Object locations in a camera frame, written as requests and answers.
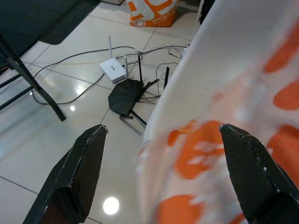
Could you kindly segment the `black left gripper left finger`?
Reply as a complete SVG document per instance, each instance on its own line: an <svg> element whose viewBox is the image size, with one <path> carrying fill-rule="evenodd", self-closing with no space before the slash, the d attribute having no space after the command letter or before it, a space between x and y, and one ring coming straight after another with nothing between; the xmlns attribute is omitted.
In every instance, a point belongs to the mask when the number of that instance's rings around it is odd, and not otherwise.
<svg viewBox="0 0 299 224"><path fill-rule="evenodd" d="M108 128L85 130L48 175L25 224L79 224L89 215Z"/></svg>

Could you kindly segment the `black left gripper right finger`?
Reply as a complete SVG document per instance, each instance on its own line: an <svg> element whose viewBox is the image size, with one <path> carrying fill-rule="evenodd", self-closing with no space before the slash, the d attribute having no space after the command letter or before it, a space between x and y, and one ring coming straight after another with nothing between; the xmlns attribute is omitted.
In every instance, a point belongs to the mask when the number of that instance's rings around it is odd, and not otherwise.
<svg viewBox="0 0 299 224"><path fill-rule="evenodd" d="M297 224L299 189L250 133L222 124L229 177L250 224Z"/></svg>

